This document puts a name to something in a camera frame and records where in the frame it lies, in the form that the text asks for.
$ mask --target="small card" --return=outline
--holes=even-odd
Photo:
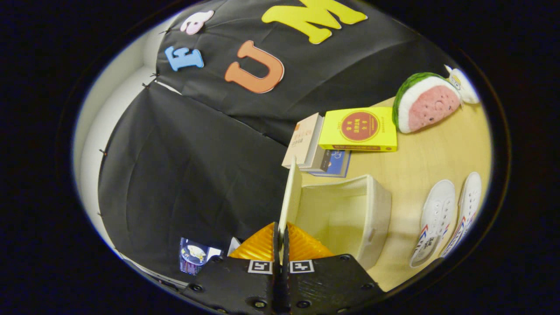
[[[239,245],[241,245],[241,242],[239,242],[239,240],[235,237],[231,238],[231,243],[230,243],[230,249],[227,250],[227,255],[231,255],[231,253],[234,252],[234,250],[236,250]]]
[[[212,256],[221,256],[221,249],[202,245],[186,238],[181,238],[179,249],[179,270],[196,275]]]
[[[320,177],[346,177],[350,165],[349,150],[327,150],[330,151],[330,162],[326,172],[309,172],[313,176]]]

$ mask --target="blue book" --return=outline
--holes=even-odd
[[[326,172],[308,172],[313,176],[346,177],[350,164],[350,151],[330,150],[330,162]]]

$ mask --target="foam letter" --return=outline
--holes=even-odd
[[[241,45],[237,51],[239,58],[251,57],[268,67],[268,74],[264,78],[257,78],[251,73],[241,69],[239,62],[233,62],[227,68],[225,79],[235,82],[255,93],[265,93],[272,90],[284,77],[284,65],[275,56],[258,49],[252,40]]]
[[[167,60],[169,60],[169,65],[171,65],[173,71],[189,66],[197,66],[199,68],[204,67],[204,62],[202,61],[202,56],[200,55],[200,51],[198,49],[193,49],[190,54],[188,48],[179,48],[175,51],[173,50],[173,46],[165,49],[165,56],[167,56]]]
[[[189,35],[196,34],[212,15],[214,15],[214,11],[210,10],[208,12],[197,12],[189,16],[181,25],[181,32],[186,32]]]
[[[354,24],[367,19],[361,12],[334,0],[300,0],[305,7],[273,6],[262,17],[263,22],[272,21],[286,24],[309,36],[311,44],[320,44],[333,33],[328,29],[320,29],[310,23],[341,29],[338,21],[329,13],[340,18],[344,24]]]

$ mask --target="yellow letter m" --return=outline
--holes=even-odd
[[[335,0],[300,0],[305,7],[274,6],[262,17],[263,22],[273,21],[286,24],[309,36],[309,42],[320,44],[333,33],[329,29],[320,29],[310,23],[341,29],[338,21],[330,14],[340,18],[344,24],[355,24],[367,19],[361,12],[354,11]]]

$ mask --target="red circle emblem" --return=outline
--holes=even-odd
[[[350,141],[366,141],[379,130],[379,120],[369,112],[359,110],[351,112],[342,119],[340,132],[342,136]]]

